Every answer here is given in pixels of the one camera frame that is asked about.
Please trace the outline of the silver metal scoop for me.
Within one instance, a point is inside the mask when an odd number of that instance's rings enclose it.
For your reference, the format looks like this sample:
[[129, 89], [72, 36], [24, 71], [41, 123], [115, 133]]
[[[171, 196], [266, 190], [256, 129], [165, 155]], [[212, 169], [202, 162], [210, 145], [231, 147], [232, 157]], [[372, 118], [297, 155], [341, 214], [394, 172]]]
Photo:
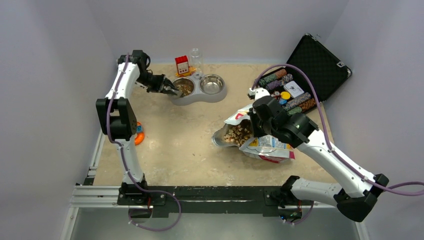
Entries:
[[178, 96], [180, 98], [187, 97], [194, 91], [194, 85], [188, 83], [178, 83], [175, 87], [179, 92]]

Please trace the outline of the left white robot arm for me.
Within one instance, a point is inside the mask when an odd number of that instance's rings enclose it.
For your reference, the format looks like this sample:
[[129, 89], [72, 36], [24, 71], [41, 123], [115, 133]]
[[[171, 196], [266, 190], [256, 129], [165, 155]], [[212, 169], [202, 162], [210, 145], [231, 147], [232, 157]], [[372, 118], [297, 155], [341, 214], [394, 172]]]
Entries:
[[118, 152], [123, 168], [123, 180], [118, 189], [119, 205], [146, 205], [158, 190], [149, 190], [145, 173], [136, 153], [138, 121], [130, 103], [133, 88], [140, 85], [148, 93], [180, 97], [182, 93], [164, 74], [153, 74], [148, 67], [151, 58], [143, 50], [121, 55], [117, 60], [117, 75], [104, 98], [96, 100], [95, 107], [101, 131]]

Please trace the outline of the pet food bag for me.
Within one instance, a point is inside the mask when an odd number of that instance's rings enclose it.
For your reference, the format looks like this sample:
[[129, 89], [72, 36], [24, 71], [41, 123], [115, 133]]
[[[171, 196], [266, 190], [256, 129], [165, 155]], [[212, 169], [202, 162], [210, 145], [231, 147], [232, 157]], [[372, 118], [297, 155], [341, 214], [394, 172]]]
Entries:
[[285, 161], [294, 160], [294, 149], [289, 144], [282, 143], [276, 137], [271, 135], [255, 137], [253, 134], [253, 137], [251, 137], [241, 147], [224, 141], [224, 135], [231, 125], [238, 125], [243, 120], [250, 121], [248, 112], [251, 107], [252, 105], [248, 104], [238, 109], [233, 115], [228, 117], [224, 121], [224, 126], [217, 130], [211, 137], [212, 142], [218, 147], [236, 147], [250, 158], [261, 159], [271, 163], [279, 164]]

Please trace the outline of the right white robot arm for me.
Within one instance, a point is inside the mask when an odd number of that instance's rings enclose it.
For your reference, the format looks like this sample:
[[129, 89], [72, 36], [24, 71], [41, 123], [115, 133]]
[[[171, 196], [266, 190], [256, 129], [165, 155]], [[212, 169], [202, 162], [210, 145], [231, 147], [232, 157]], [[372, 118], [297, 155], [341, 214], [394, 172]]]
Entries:
[[310, 181], [292, 175], [281, 187], [282, 200], [288, 204], [296, 200], [310, 200], [335, 206], [348, 219], [362, 222], [383, 192], [373, 184], [386, 187], [388, 177], [367, 171], [344, 153], [337, 153], [338, 148], [333, 144], [327, 146], [325, 133], [303, 113], [292, 115], [283, 128], [295, 140], [296, 148], [318, 163], [337, 182]]

